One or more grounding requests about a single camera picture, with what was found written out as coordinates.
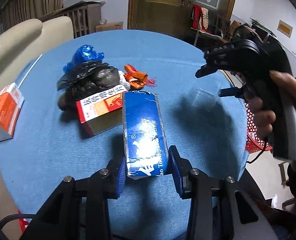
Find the person's right hand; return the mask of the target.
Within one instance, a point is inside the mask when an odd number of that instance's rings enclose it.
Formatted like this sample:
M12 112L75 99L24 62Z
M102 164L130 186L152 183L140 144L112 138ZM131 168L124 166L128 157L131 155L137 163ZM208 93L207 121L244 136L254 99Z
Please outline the person's right hand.
M281 73L275 70L270 71L270 77L280 88L289 92L296 103L296 79L288 73ZM245 94L245 98L249 101L250 111L254 114L257 135L263 140L272 133L272 123L276 121L276 115L271 110L263 109L264 106L261 98L252 95L250 92Z

